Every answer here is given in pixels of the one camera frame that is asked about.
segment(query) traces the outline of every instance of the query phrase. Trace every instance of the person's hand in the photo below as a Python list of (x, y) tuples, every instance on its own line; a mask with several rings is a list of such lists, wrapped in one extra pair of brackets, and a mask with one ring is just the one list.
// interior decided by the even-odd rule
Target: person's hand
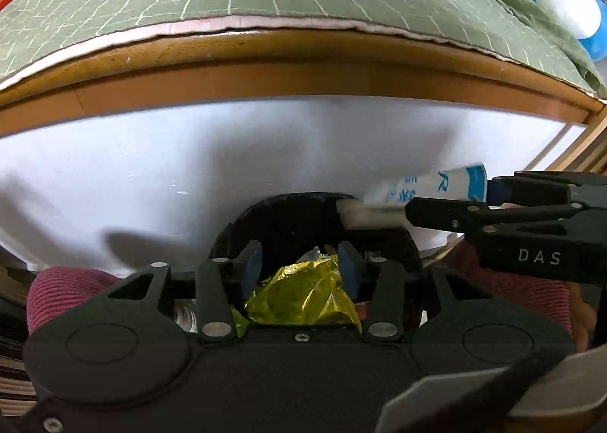
[(567, 288), (571, 295), (569, 315), (571, 318), (571, 332), (576, 342), (576, 350), (584, 352), (588, 348), (588, 333), (597, 324), (597, 314), (587, 303), (582, 300), (580, 285), (567, 282)]

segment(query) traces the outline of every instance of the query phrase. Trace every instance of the stuffed toy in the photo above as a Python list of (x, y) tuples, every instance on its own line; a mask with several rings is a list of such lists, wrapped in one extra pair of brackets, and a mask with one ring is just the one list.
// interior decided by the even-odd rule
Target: stuffed toy
[(603, 0), (533, 0), (568, 29), (594, 61), (607, 57), (607, 6)]

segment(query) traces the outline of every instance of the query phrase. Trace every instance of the wooden bed frame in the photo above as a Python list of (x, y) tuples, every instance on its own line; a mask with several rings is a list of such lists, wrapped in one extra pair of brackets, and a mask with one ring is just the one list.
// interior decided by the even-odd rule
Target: wooden bed frame
[(196, 100), (389, 96), (590, 123), (603, 104), (566, 83), (476, 51), (336, 30), (158, 38), (93, 53), (0, 92), (0, 135), (90, 115)]

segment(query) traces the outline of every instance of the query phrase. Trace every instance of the black strap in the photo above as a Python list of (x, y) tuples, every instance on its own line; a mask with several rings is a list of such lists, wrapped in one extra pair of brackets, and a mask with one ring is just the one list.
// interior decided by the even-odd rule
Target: black strap
[(499, 424), (527, 390), (565, 357), (557, 348), (533, 352), (480, 389), (398, 433), (482, 433)]

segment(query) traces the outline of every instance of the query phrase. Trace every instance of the yellow foil wrapper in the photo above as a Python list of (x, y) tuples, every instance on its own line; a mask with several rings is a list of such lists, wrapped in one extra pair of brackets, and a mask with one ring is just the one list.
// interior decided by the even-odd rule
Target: yellow foil wrapper
[(351, 324), (354, 303), (341, 287), (337, 256), (281, 268), (245, 304), (250, 321), (269, 325)]

